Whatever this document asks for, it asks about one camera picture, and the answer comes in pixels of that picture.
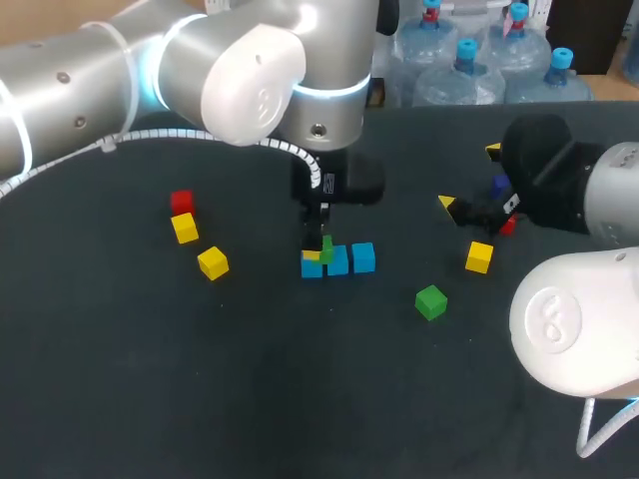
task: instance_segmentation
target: white cable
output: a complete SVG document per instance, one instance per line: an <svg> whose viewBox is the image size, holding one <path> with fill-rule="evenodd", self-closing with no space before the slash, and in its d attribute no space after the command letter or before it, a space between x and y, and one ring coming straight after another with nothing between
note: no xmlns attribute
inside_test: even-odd
<svg viewBox="0 0 639 479"><path fill-rule="evenodd" d="M115 140L113 142L105 142L102 147L103 150L108 153L114 151L116 149L116 143L129 133L133 126L133 122L135 122L136 117L138 116L138 108L140 107L140 79L138 75L138 67L136 66L136 60L133 57L131 47L120 31L110 23L106 22L89 22L85 23L81 28L88 27L104 28L113 37L124 52L124 58L127 62L127 68L129 69L129 80L131 81L131 102L129 103L129 110L127 111L127 117L124 125L122 126L122 130L115 136Z"/></svg>
<svg viewBox="0 0 639 479"><path fill-rule="evenodd" d="M599 430L599 432L588 440L590 423L592 422L592 415L594 412L595 400L592 398L586 399L586 403L583 406L583 415L581 416L579 435L577 436L577 454L584 459L599 449L619 429L635 417L639 416L639 400L635 400L620 410Z"/></svg>
<svg viewBox="0 0 639 479"><path fill-rule="evenodd" d="M38 174L44 172L45 170L54 167L56 165L61 164L71 158L77 157L78 155L82 155L83 153L90 152L92 150L96 150L98 148L103 148L105 144L109 144L110 142L114 142L117 135L109 135L101 140L98 140L96 143L91 144L77 152L72 153L71 155L67 155L66 157L60 158L52 163L47 163L45 165L41 165L40 167L31 170L28 175L17 175L11 179L9 179L6 183L0 184L0 200L9 195L9 193L13 192L20 185L24 185L27 180L31 180L33 177ZM119 140L120 142L133 142L136 140L150 140L156 138L188 138L193 140L202 140L206 142L218 142L213 135L208 132L203 132L199 130L188 130L188 129L170 129L167 130L165 128L159 130L141 130L139 132L129 132L122 136ZM272 148L274 150L280 150L286 153L289 153L295 157L298 157L300 160L305 162L309 166L309 170L311 171L311 186L312 188L317 188L321 183L321 170L318 165L318 161L308 153L307 151L292 145L287 142L282 142L280 140L272 140L272 139L264 139L260 142L256 143L256 146L262 146L267 148Z"/></svg>

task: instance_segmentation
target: block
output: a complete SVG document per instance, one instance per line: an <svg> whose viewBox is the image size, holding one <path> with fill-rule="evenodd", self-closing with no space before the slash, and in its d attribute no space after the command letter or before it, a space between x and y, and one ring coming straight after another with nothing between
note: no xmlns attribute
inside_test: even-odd
<svg viewBox="0 0 639 479"><path fill-rule="evenodd" d="M199 238L196 222L190 213L172 217L171 223L173 224L173 229L176 231L179 244L195 241Z"/></svg>
<svg viewBox="0 0 639 479"><path fill-rule="evenodd" d="M455 201L454 197L445 197L445 196L440 196L439 200L441 201L441 203L443 204L443 207L446 208L448 210L448 207L450 206L450 204L452 202Z"/></svg>
<svg viewBox="0 0 639 479"><path fill-rule="evenodd" d="M321 254L319 255L319 262L321 264L330 264L332 263L332 256L332 236L324 235L321 238Z"/></svg>
<svg viewBox="0 0 639 479"><path fill-rule="evenodd" d="M335 246L332 249L332 262L326 267L329 276L344 276L348 274L348 251L346 246Z"/></svg>
<svg viewBox="0 0 639 479"><path fill-rule="evenodd" d="M200 269L211 281L215 281L221 275L229 272L229 261L216 247L207 249L198 256Z"/></svg>
<svg viewBox="0 0 639 479"><path fill-rule="evenodd" d="M488 244L473 241L468 252L468 260L466 261L466 269L469 271L480 272L486 274L490 266L493 247Z"/></svg>
<svg viewBox="0 0 639 479"><path fill-rule="evenodd" d="M495 143L486 147L486 153L491 162L498 163L501 161L501 144Z"/></svg>
<svg viewBox="0 0 639 479"><path fill-rule="evenodd" d="M510 217L508 219L508 222L503 227L501 227L501 230L499 230L499 233L501 235L504 235L505 237L511 236L515 232L516 224L517 224L517 220L515 219L515 217Z"/></svg>
<svg viewBox="0 0 639 479"><path fill-rule="evenodd" d="M352 272L360 274L375 271L375 250L372 242L360 242L350 247L352 251Z"/></svg>
<svg viewBox="0 0 639 479"><path fill-rule="evenodd" d="M302 267L302 277L313 279L323 277L323 265L320 262L304 259L304 254L300 257Z"/></svg>
<svg viewBox="0 0 639 479"><path fill-rule="evenodd" d="M510 188L510 180L507 175L495 175L492 177L490 197L496 200L503 192Z"/></svg>
<svg viewBox="0 0 639 479"><path fill-rule="evenodd" d="M302 251L302 257L304 259L308 259L309 261L319 261L320 255L321 251L310 251L308 249L304 249Z"/></svg>
<svg viewBox="0 0 639 479"><path fill-rule="evenodd" d="M182 190L171 193L171 211L174 217L186 213L190 213L194 217L196 215L196 208L193 201L193 192Z"/></svg>
<svg viewBox="0 0 639 479"><path fill-rule="evenodd" d="M433 321L446 312L448 298L433 284L417 294L415 307L426 319Z"/></svg>

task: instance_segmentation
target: screw hole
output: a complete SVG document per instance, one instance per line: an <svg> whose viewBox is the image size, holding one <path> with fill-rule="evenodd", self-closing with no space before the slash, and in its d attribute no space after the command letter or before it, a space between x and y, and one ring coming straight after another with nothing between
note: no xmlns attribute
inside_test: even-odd
<svg viewBox="0 0 639 479"><path fill-rule="evenodd" d="M87 119L84 117L77 117L73 124L78 130L81 130L87 126Z"/></svg>
<svg viewBox="0 0 639 479"><path fill-rule="evenodd" d="M326 135L326 127L317 123L311 127L311 134L316 138L321 138Z"/></svg>
<svg viewBox="0 0 639 479"><path fill-rule="evenodd" d="M56 78L58 79L60 83L67 84L71 82L71 77L69 76L68 73L65 73L65 72L58 73L58 75L56 75Z"/></svg>

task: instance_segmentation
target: plastic water bottle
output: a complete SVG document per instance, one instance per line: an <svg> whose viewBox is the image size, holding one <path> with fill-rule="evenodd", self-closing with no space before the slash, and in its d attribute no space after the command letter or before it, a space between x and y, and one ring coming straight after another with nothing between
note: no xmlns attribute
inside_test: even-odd
<svg viewBox="0 0 639 479"><path fill-rule="evenodd" d="M372 53L370 74L373 78L386 78L390 59L391 39L375 33L375 49Z"/></svg>
<svg viewBox="0 0 639 479"><path fill-rule="evenodd" d="M442 0L441 18L449 20L457 28L460 38L472 38L481 50L490 25L499 21L501 11L510 5L510 0Z"/></svg>
<svg viewBox="0 0 639 479"><path fill-rule="evenodd" d="M557 48L552 52L550 69L543 77L522 78L508 84L506 103L586 102L594 95L586 83L568 69L572 51Z"/></svg>
<svg viewBox="0 0 639 479"><path fill-rule="evenodd" d="M475 63L476 54L474 39L459 40L452 67L440 67L419 77L414 106L503 103L506 82L497 70Z"/></svg>
<svg viewBox="0 0 639 479"><path fill-rule="evenodd" d="M497 68L506 82L521 76L543 76L550 63L550 44L533 29L525 28L528 5L510 5L512 25L498 24L490 27L487 38L486 63Z"/></svg>
<svg viewBox="0 0 639 479"><path fill-rule="evenodd" d="M417 78L437 62L454 56L456 29L439 19L441 0L423 0L422 18L406 21L395 36L390 58L388 96L394 106L412 105Z"/></svg>
<svg viewBox="0 0 639 479"><path fill-rule="evenodd" d="M630 83L639 86L639 27L632 34L630 48L623 62L623 73Z"/></svg>

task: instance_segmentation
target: yellow triangular block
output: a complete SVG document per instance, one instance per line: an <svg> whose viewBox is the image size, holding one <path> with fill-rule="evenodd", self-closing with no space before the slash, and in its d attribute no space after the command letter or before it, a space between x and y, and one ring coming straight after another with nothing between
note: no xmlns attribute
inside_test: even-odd
<svg viewBox="0 0 639 479"><path fill-rule="evenodd" d="M440 196L439 200L441 201L441 203L443 204L443 207L446 208L448 210L448 207L452 204L452 202L455 201L455 198L453 197L444 197L444 196Z"/></svg>
<svg viewBox="0 0 639 479"><path fill-rule="evenodd" d="M499 155L501 154L501 144L495 143L494 145L488 145L486 147L486 153L491 162L498 162Z"/></svg>

